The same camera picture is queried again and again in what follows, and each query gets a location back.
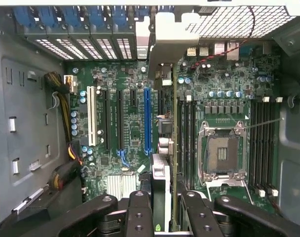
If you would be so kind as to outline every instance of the red wire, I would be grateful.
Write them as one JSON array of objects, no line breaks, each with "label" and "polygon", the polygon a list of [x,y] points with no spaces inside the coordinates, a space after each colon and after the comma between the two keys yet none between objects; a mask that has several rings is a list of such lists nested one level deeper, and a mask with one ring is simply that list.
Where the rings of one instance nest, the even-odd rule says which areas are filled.
[{"label": "red wire", "polygon": [[217,56],[222,56],[222,55],[225,55],[225,54],[230,53],[230,52],[232,52],[232,51],[235,51],[236,49],[240,48],[243,44],[245,44],[245,43],[250,39],[250,37],[251,37],[252,34],[253,34],[254,28],[255,28],[255,14],[254,14],[253,9],[252,9],[251,7],[248,7],[248,8],[249,8],[249,11],[250,11],[250,13],[252,14],[252,17],[253,17],[252,29],[251,29],[251,31],[250,31],[249,36],[248,36],[244,41],[242,41],[242,42],[239,44],[239,46],[237,46],[237,47],[235,47],[235,48],[233,48],[233,49],[227,50],[227,51],[222,52],[222,53],[219,53],[219,54],[215,54],[215,55],[208,56],[207,58],[204,58],[204,59],[202,59],[202,60],[196,62],[196,63],[191,67],[192,69],[195,69],[196,67],[199,66],[200,63],[206,62],[208,59],[215,58],[215,57],[217,57]]}]

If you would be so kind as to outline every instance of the green circuit board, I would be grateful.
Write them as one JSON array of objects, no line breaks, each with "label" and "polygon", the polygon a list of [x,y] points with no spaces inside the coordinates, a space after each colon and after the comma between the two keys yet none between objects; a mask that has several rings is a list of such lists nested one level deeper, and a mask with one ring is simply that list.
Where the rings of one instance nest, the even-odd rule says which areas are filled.
[{"label": "green circuit board", "polygon": [[[238,62],[218,57],[206,61],[205,68],[192,71],[190,66],[196,60],[197,58],[184,57],[177,66],[177,99],[184,101],[182,121],[179,124],[183,134],[180,142],[182,145],[186,136],[185,127],[192,123],[190,115],[185,114],[184,106],[187,104],[188,95],[191,96],[192,101],[195,101],[195,134],[198,134],[204,121],[208,122],[210,127],[231,127],[238,121],[243,122],[244,126],[249,126],[251,103],[254,101],[252,96],[254,98],[278,96],[279,83],[273,76],[273,72],[279,67],[278,53],[254,56],[248,52],[241,54]],[[70,95],[71,111],[78,113],[77,133],[73,139],[80,142],[82,149],[86,147],[92,152],[91,154],[85,150],[81,152],[84,163],[81,171],[87,188],[86,200],[105,193],[115,195],[117,198],[127,197],[129,192],[139,188],[139,174],[150,171],[150,157],[145,152],[146,89],[150,91],[150,141],[153,153],[156,152],[158,144],[156,116],[158,116],[159,95],[157,90],[153,90],[153,81],[148,79],[147,62],[69,62],[66,64],[66,72],[68,75],[76,76],[78,83],[77,94]],[[261,81],[258,77],[270,78],[271,81]],[[97,136],[96,146],[88,145],[88,98],[87,95],[80,95],[82,91],[87,91],[88,86],[94,86],[100,91],[96,96],[96,122],[97,130],[102,132]],[[117,116],[118,91],[121,91],[122,102],[120,118]],[[164,114],[168,114],[173,119],[172,95],[173,88],[166,87],[163,94]],[[129,167],[123,163],[120,154],[119,123],[123,131],[121,148],[124,149],[124,160]],[[198,147],[198,137],[196,136],[194,140],[191,140],[191,137],[192,135],[188,134],[190,143],[194,141],[194,146]],[[246,167],[249,161],[249,141],[248,132],[247,139],[241,140],[237,149],[238,163],[245,162]],[[207,143],[207,139],[203,138],[202,151]],[[243,145],[246,146],[246,153],[243,153]],[[206,187],[200,182],[198,174],[194,172],[192,175],[194,175],[194,188],[207,194]],[[211,191],[212,198],[222,194],[232,194],[249,201],[244,188],[220,187],[213,188]],[[251,196],[257,206],[272,210],[266,199],[258,198],[252,191]]]}]

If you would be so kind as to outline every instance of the screw hole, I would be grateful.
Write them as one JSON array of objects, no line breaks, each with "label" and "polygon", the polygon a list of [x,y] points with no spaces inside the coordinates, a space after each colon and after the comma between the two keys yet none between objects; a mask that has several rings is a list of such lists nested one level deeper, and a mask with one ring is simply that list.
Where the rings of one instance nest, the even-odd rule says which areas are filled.
[{"label": "screw hole", "polygon": [[205,231],[211,231],[211,227],[210,226],[204,226],[204,230]]},{"label": "screw hole", "polygon": [[136,227],[135,227],[135,230],[141,231],[141,230],[142,230],[142,226],[136,226]]}]

